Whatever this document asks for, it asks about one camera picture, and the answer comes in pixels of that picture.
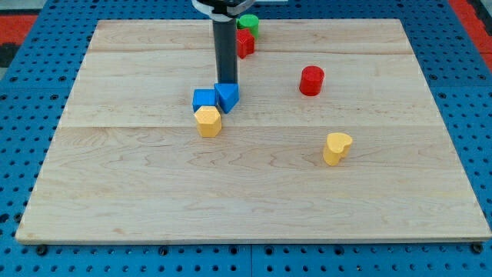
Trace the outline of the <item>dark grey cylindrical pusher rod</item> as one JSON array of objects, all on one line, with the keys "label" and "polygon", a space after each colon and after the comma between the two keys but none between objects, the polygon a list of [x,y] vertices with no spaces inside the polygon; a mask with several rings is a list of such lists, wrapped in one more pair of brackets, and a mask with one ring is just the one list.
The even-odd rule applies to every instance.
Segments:
[{"label": "dark grey cylindrical pusher rod", "polygon": [[219,83],[238,82],[236,19],[213,21],[214,50]]}]

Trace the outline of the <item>black white robot end effector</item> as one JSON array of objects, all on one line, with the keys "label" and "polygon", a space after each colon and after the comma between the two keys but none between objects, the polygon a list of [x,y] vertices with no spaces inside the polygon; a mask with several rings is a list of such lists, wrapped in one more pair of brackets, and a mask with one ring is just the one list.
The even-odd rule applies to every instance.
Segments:
[{"label": "black white robot end effector", "polygon": [[193,7],[216,22],[228,22],[248,10],[255,0],[192,0]]}]

